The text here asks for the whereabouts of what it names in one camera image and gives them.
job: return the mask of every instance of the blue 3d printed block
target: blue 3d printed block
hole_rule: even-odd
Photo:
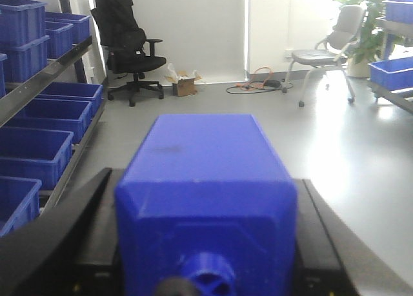
[[[125,295],[287,296],[297,191],[248,114],[158,117],[116,187]]]

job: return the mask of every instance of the chair base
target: chair base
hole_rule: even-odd
[[[129,106],[134,107],[136,102],[134,101],[134,96],[136,93],[140,92],[141,89],[147,89],[150,91],[155,91],[159,93],[158,98],[163,99],[163,87],[158,81],[141,81],[137,74],[134,74],[134,80],[127,82],[125,85],[118,88],[111,88],[108,91],[108,100],[112,101],[114,99],[113,93],[120,91],[129,91]]]

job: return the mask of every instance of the green leaves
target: green leaves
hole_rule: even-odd
[[[378,17],[383,16],[385,0],[335,0],[342,5],[364,5],[367,8],[366,17],[360,31],[360,44],[352,49],[349,57],[355,63],[364,59],[374,62],[381,55],[384,33],[377,28]]]

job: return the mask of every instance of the wall outlet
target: wall outlet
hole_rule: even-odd
[[[284,57],[286,59],[290,59],[291,58],[291,53],[292,53],[293,49],[285,49],[284,51]]]

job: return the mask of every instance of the chair leg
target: chair leg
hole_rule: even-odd
[[[287,75],[285,76],[284,84],[283,84],[283,87],[281,89],[281,91],[283,93],[287,92],[287,86],[288,86],[288,83],[290,82],[290,74],[291,74],[291,71],[292,71],[292,65],[294,65],[294,63],[295,63],[295,60],[292,60],[291,63],[290,63],[290,66],[288,67],[288,72],[287,72]]]
[[[110,101],[114,100],[113,93],[120,92],[120,91],[125,91],[125,90],[128,90],[128,91],[131,90],[130,84],[126,83],[125,85],[119,86],[117,88],[110,88],[107,91],[108,100],[110,100]]]
[[[348,76],[347,76],[346,72],[344,71],[344,69],[341,69],[341,72],[343,72],[344,78],[346,79],[348,91],[350,92],[350,97],[347,100],[350,104],[352,104],[352,103],[354,103],[354,99],[355,99],[356,95],[354,93],[353,87],[351,86],[350,80],[348,80]]]
[[[310,69],[307,72],[307,74],[305,75],[304,83],[303,83],[303,86],[301,88],[301,97],[300,97],[300,100],[298,102],[299,107],[304,107],[304,94],[305,94],[305,90],[307,89],[307,83],[308,83],[308,80],[310,79],[311,73],[316,71],[316,70],[317,70],[317,68]]]
[[[134,101],[134,96],[135,96],[135,93],[140,92],[141,88],[158,92],[159,93],[158,98],[159,99],[164,98],[163,87],[158,81],[140,81],[138,76],[135,75],[134,76],[134,90],[129,96],[129,106],[131,107],[135,106],[136,103]]]

